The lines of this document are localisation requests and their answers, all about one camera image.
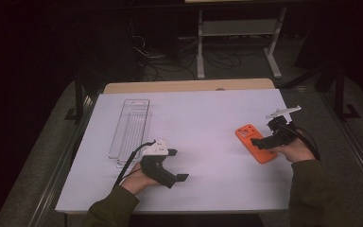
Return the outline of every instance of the clear plastic box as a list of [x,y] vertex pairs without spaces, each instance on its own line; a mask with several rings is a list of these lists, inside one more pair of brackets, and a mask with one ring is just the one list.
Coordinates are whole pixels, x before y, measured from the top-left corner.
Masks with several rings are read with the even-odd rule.
[[[127,99],[123,103],[109,158],[117,159],[116,166],[123,167],[131,153],[147,141],[151,113],[148,99]],[[140,159],[137,153],[130,166]]]

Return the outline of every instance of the orange object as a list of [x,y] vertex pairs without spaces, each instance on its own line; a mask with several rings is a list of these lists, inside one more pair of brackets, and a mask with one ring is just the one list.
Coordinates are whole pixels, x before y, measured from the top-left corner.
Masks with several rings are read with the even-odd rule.
[[267,163],[278,156],[277,153],[270,152],[267,149],[259,149],[257,146],[252,144],[252,138],[264,138],[264,136],[262,136],[262,134],[253,125],[246,125],[237,129],[235,131],[235,135],[237,135],[252,156],[254,156],[255,160],[260,164]]

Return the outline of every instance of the white tabletop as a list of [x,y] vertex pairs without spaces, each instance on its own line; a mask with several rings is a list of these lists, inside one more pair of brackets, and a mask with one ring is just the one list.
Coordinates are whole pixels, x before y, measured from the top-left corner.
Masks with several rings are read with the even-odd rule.
[[234,90],[101,95],[56,210],[86,212],[112,190],[120,172],[108,157],[126,99],[149,99],[148,141],[164,139],[179,152],[164,160],[173,174],[188,173],[171,189],[152,186],[138,195],[136,213],[241,213],[288,207],[292,170],[283,155],[261,165],[234,131],[254,125],[271,135],[265,119],[286,108],[279,90]]

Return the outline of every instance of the dark sleeve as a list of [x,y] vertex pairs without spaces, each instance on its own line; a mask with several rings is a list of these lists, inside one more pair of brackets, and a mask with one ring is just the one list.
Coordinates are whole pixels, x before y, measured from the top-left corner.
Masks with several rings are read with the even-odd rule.
[[292,165],[290,225],[353,226],[343,210],[343,198],[325,174],[320,162],[302,161]]
[[138,202],[128,190],[116,186],[107,198],[90,207],[83,226],[128,226],[130,215]]

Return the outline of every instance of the hand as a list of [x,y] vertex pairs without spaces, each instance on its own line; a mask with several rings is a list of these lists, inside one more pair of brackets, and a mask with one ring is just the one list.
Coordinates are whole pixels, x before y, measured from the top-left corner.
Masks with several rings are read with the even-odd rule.
[[268,150],[272,152],[283,153],[285,158],[291,163],[297,163],[305,160],[315,160],[314,154],[299,138],[296,138],[288,145],[270,148]]
[[120,185],[134,195],[137,195],[148,186],[159,184],[144,174],[140,163],[136,163],[130,173]]

